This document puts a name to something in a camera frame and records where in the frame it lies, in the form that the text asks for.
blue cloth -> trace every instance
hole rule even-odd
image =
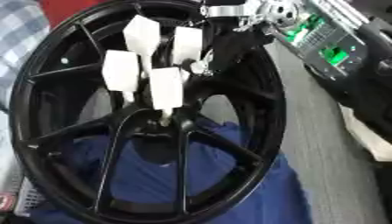
[[[239,143],[237,125],[225,123],[213,131]],[[67,147],[68,165],[94,185],[98,165],[109,140],[105,136],[84,139]],[[192,143],[189,150],[188,188],[198,194],[221,180],[235,165],[235,160],[222,150]],[[140,158],[132,142],[124,148],[112,182],[117,199],[138,203],[173,202],[176,190],[175,162],[158,165]],[[31,213],[39,224],[79,224],[60,210],[46,203]],[[238,206],[210,220],[212,224],[310,224],[307,202],[296,173],[279,155],[263,182]]]

